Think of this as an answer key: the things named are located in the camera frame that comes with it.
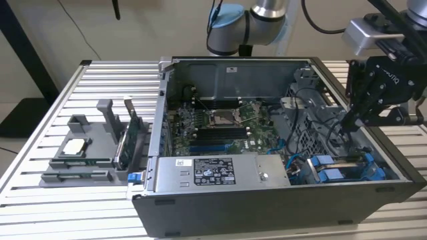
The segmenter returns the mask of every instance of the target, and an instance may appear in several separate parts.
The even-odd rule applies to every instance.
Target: barcode sticker
[[[192,159],[176,159],[176,163],[175,163],[178,167],[191,167],[192,164],[194,164]]]

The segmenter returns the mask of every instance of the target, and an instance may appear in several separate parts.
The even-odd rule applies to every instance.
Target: green circuit board
[[[270,120],[267,107],[258,101],[243,101],[236,109],[218,109],[214,111],[195,110],[190,104],[170,112],[172,128],[172,155],[191,156],[191,141],[198,135],[198,128],[239,127],[247,129],[247,138],[227,139],[226,150],[198,152],[195,155],[234,155],[247,152],[267,154],[279,145],[279,135]]]

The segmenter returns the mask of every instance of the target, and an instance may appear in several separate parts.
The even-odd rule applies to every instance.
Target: motherboard
[[[260,100],[194,99],[168,111],[175,157],[284,154],[268,106]]]

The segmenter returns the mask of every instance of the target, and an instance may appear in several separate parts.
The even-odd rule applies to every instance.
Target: slotted aluminum surface
[[[345,84],[347,63],[325,63]],[[98,99],[104,98],[114,99],[114,112],[127,121],[122,99],[132,96],[138,114],[152,122],[158,86],[156,62],[103,61],[78,69],[0,180],[0,240],[151,239],[132,203],[126,200],[126,186],[39,188],[38,185],[40,174],[48,168],[50,158],[68,132],[66,124],[71,115],[87,114],[91,122],[103,121],[96,103]],[[427,177],[426,127],[382,129],[421,174]],[[212,235],[199,239],[427,239],[427,189],[406,202],[382,207],[359,225]]]

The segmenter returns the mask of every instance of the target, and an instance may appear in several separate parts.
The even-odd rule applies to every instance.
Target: power supply label
[[[236,184],[234,159],[231,157],[195,159],[194,184],[198,186]]]

